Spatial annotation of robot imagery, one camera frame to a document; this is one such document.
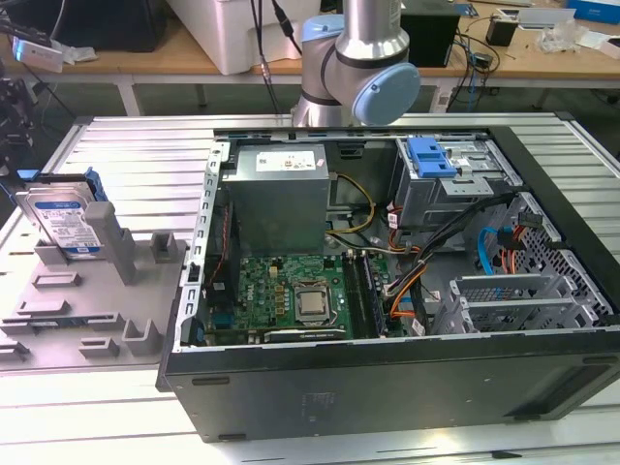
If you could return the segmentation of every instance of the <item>wooden table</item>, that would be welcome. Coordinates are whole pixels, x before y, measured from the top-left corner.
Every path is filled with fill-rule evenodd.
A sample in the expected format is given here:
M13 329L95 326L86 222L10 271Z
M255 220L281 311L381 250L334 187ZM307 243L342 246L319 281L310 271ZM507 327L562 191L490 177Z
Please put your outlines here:
M498 6L475 3L480 16L463 17L460 30L464 32L474 20L491 16ZM620 34L620 26L580 21L591 30ZM469 34L484 40L488 21L473 24ZM613 60L597 50L582 48L579 52L545 54L537 50L538 31L517 29L509 47L495 47L501 57L499 69L488 80L489 86L539 88L616 88L620 87L620 60ZM486 51L473 44L474 51ZM7 46L0 49L11 76L32 79L11 57ZM172 21L160 47L152 53L104 51L100 59L90 63L66 65L61 75L40 73L49 82L111 83L118 87L128 115L141 114L134 86L142 83L195 84L201 104L206 103L204 84L262 83L259 67L241 75L222 76L198 43L180 23ZM270 64L275 84L301 83L301 61L280 60ZM466 69L465 54L455 47L446 68L422 68L422 85L435 87L431 111L446 111L453 89Z

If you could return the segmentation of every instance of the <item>yellow wire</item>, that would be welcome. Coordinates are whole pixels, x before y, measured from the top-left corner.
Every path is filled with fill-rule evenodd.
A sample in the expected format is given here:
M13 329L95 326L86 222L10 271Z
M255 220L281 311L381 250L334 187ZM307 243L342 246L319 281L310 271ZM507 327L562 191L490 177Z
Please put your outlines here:
M368 199L368 203L370 204L370 214L368 215L368 218L366 218L366 221L359 226L355 226L353 228L347 228L346 230L328 230L326 231L326 233L348 234L348 233L355 233L359 230L363 230L368 225L370 225L372 223L372 220L375 218L375 203L372 201L372 199L370 198L370 195L366 192L366 190L363 187L361 187L361 185L357 183L357 181L355 181L352 177L348 176L347 174L343 174L341 172L337 172L336 175L338 177L344 177L345 179L347 179L354 186L356 186L359 189L359 191Z

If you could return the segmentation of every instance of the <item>blue container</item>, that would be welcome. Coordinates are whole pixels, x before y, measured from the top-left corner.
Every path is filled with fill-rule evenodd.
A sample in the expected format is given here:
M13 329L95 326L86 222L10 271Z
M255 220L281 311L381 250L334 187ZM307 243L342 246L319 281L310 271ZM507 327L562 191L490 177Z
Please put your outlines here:
M577 19L620 24L620 5L596 1L568 0L566 8L575 8L574 17Z

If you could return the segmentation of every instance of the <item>table leg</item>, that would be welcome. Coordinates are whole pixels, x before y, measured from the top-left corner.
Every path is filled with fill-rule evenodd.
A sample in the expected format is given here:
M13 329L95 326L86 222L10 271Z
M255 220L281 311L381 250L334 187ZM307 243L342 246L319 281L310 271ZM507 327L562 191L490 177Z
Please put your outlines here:
M134 85L130 83L118 83L118 92L120 92L120 98L123 99L123 105L127 116L142 116L142 107L136 96Z
M433 94L433 100L430 103L431 113L445 113L448 111L448 104L450 103L450 97L454 91L454 82L439 82L435 87L435 93Z
M543 109L544 102L546 101L546 98L549 96L549 92L551 92L551 89L542 90L541 96L536 101L536 103L533 105L534 109Z
M206 100L206 90L204 89L204 84L194 84L196 88L196 95L198 96L198 106L201 108L206 107L208 101Z

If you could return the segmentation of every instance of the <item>white label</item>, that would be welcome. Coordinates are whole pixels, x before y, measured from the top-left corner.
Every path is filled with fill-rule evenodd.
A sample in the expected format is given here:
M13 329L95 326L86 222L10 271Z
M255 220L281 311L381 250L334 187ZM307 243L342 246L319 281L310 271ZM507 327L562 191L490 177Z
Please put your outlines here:
M388 213L387 222L389 223L389 228L391 230L398 229L398 215L396 213Z
M256 171L312 171L314 152L261 152L256 157Z
M39 218L56 244L71 252L97 252L101 242L84 221L84 210L78 201L37 201Z
M411 329L418 336L423 336L424 334L426 334L426 330L424 329L424 326L422 326L422 324L415 318L414 318L414 322L411 324Z
M457 158L451 161L453 165L458 165L459 167L471 167L469 160L466 158Z

